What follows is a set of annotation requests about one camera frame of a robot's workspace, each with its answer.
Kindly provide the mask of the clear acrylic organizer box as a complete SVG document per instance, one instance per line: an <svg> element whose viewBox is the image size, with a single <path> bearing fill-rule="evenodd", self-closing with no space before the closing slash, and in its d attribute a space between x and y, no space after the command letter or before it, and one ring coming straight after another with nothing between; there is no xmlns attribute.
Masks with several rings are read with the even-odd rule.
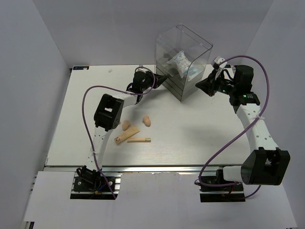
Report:
<svg viewBox="0 0 305 229"><path fill-rule="evenodd" d="M155 70L167 79L163 86L180 102L197 91L213 44L179 24L161 33L155 41Z"/></svg>

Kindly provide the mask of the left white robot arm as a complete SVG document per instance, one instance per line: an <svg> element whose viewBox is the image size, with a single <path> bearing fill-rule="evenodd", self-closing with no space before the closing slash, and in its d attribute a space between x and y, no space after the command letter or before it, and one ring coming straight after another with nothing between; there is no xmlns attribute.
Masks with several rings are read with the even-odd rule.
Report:
<svg viewBox="0 0 305 229"><path fill-rule="evenodd" d="M152 89L157 89L166 79L167 76L165 75L154 74L145 67L137 67L132 82L128 84L124 91L102 85L91 86L85 91L81 104L81 114L91 149L83 168L93 172L101 172L102 158L107 142L112 131L119 125L123 108L138 104L144 95L148 94ZM101 97L93 116L95 130L94 137L91 137L85 119L84 107L86 95L90 90L95 88L105 88L119 92L119 94L116 96L103 94Z"/></svg>

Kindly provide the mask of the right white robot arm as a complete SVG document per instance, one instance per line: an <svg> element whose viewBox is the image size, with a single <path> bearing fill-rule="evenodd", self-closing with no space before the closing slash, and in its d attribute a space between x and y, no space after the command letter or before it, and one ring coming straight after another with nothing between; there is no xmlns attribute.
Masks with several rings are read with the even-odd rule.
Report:
<svg viewBox="0 0 305 229"><path fill-rule="evenodd" d="M287 150L279 148L267 129L262 117L264 108L252 92L254 70L247 65L238 65L234 76L229 78L225 78L226 72L226 69L215 67L196 87L209 96L214 96L216 92L229 96L229 102L244 127L250 155L240 166L218 169L211 185L220 190L227 190L236 183L278 186L284 178L290 155Z"/></svg>

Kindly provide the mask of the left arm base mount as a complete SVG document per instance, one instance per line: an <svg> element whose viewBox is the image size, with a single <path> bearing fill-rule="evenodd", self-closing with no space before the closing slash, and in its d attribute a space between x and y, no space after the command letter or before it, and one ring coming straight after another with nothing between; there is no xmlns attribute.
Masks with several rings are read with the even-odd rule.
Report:
<svg viewBox="0 0 305 229"><path fill-rule="evenodd" d="M118 196L117 177L106 176L86 166L76 169L70 199L115 200Z"/></svg>

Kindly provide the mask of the cotton pad pack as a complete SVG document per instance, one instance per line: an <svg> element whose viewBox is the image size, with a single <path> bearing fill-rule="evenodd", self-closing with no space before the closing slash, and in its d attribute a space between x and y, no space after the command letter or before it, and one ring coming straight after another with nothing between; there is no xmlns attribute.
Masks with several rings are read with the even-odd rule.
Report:
<svg viewBox="0 0 305 229"><path fill-rule="evenodd" d="M187 73L187 81L190 82L193 80L197 75L199 75L202 72L202 68L192 68L188 73Z"/></svg>
<svg viewBox="0 0 305 229"><path fill-rule="evenodd" d="M178 52L167 63L176 66L176 69L181 78L184 78L184 76L187 75L188 69L191 65L191 62L185 56L184 51Z"/></svg>

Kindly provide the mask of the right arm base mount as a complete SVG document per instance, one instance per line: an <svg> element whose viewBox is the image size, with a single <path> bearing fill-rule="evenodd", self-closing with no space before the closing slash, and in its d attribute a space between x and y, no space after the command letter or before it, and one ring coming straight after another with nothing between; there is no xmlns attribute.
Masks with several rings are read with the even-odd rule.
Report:
<svg viewBox="0 0 305 229"><path fill-rule="evenodd" d="M199 179L196 179L194 184L200 187L200 201L202 203L245 202L242 184L226 187L207 187L200 184Z"/></svg>

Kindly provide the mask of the beige makeup sponge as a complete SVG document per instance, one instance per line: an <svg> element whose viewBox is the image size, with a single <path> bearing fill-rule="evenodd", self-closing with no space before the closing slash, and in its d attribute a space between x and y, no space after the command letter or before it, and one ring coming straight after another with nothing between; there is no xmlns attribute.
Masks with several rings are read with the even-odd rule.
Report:
<svg viewBox="0 0 305 229"><path fill-rule="evenodd" d="M129 128L130 124L131 122L129 120L124 120L122 124L122 130L126 131Z"/></svg>
<svg viewBox="0 0 305 229"><path fill-rule="evenodd" d="M145 126L147 126L147 127L150 127L151 126L151 121L150 121L150 118L149 118L149 116L144 116L143 118L142 118L142 122L145 124Z"/></svg>

